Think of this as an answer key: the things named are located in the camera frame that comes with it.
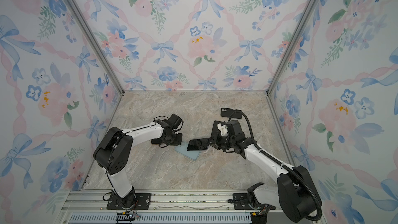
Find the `black mounting plate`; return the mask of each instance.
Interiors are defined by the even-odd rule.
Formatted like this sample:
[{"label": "black mounting plate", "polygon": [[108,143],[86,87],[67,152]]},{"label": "black mounting plate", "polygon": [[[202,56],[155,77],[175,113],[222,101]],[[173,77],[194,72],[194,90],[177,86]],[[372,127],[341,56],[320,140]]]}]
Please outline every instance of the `black mounting plate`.
[{"label": "black mounting plate", "polygon": [[234,201],[240,201],[243,199],[246,199],[241,202],[235,202],[234,203],[234,208],[235,210],[253,210],[253,211],[261,211],[264,208],[264,204],[261,205],[258,209],[254,210],[249,206],[249,201],[247,200],[247,193],[233,193],[232,194],[233,200]]},{"label": "black mounting plate", "polygon": [[[148,210],[150,204],[150,193],[135,193],[136,198],[138,199],[137,204],[135,205],[135,210]],[[125,210],[121,206],[116,206],[116,198],[111,197],[108,200],[108,205],[106,206],[107,210]]]}]

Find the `wall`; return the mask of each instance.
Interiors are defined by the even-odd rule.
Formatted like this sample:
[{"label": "wall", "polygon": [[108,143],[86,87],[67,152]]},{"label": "wall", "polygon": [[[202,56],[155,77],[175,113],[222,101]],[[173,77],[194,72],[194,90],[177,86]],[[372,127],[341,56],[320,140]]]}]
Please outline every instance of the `wall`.
[{"label": "wall", "polygon": [[397,0],[320,0],[272,94],[330,224],[398,223],[397,13]]},{"label": "wall", "polygon": [[119,94],[63,0],[1,0],[0,57],[0,222],[53,223]]},{"label": "wall", "polygon": [[127,90],[267,89],[307,4],[76,1]]}]

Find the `black smartphone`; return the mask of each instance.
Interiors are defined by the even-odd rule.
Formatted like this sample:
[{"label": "black smartphone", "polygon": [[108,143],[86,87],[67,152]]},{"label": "black smartphone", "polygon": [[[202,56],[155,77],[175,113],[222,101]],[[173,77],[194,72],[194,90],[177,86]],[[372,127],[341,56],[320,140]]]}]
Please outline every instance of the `black smartphone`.
[{"label": "black smartphone", "polygon": [[[223,108],[221,108],[221,117],[229,118],[231,116],[231,114],[235,111],[241,111],[241,110],[223,107]],[[242,118],[242,113],[237,112],[232,117],[233,118]]]},{"label": "black smartphone", "polygon": [[207,150],[209,145],[207,144],[208,138],[192,139],[188,143],[187,151],[204,151]]}]

